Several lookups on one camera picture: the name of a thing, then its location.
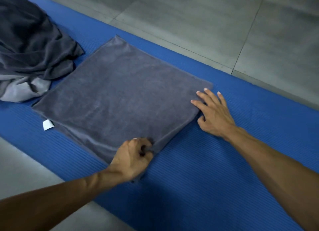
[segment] dark gray blanket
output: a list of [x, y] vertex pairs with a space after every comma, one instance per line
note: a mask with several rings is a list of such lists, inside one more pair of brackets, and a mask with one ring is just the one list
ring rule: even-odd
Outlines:
[[[18, 102], [42, 95], [50, 85], [43, 80], [72, 72], [72, 59], [82, 54], [79, 44], [34, 3], [0, 0], [0, 100]], [[14, 77], [2, 80], [4, 75]]]
[[33, 109], [110, 163], [128, 139], [149, 137], [158, 153], [198, 113], [190, 103], [212, 84], [116, 36]]

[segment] person's right arm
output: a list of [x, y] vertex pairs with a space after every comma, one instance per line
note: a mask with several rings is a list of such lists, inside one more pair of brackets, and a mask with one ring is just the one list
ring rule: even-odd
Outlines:
[[221, 93], [220, 100], [208, 89], [197, 94], [207, 104], [192, 100], [204, 114], [198, 119], [201, 129], [230, 142], [303, 229], [319, 230], [319, 174], [237, 127]]

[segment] floor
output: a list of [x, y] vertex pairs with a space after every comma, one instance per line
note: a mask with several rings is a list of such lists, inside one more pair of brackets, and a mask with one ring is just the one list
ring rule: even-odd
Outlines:
[[[0, 138], [0, 199], [61, 183], [62, 179]], [[90, 202], [52, 231], [134, 231], [95, 202]]]
[[319, 110], [319, 0], [53, 0]]

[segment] person's left hand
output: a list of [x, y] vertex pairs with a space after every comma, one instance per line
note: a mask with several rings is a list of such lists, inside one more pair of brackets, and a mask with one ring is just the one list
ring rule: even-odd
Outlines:
[[125, 141], [118, 148], [108, 169], [120, 173], [124, 182], [134, 179], [146, 169], [153, 159], [153, 153], [150, 151], [141, 154], [142, 149], [151, 146], [152, 144], [146, 138]]

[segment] forearm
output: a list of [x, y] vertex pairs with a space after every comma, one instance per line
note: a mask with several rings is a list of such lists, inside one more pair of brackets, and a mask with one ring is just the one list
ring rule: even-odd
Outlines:
[[0, 201], [0, 230], [50, 230], [120, 182], [120, 174], [106, 169], [89, 177], [6, 198]]
[[285, 211], [305, 230], [319, 230], [319, 174], [270, 148], [244, 129], [225, 135]]

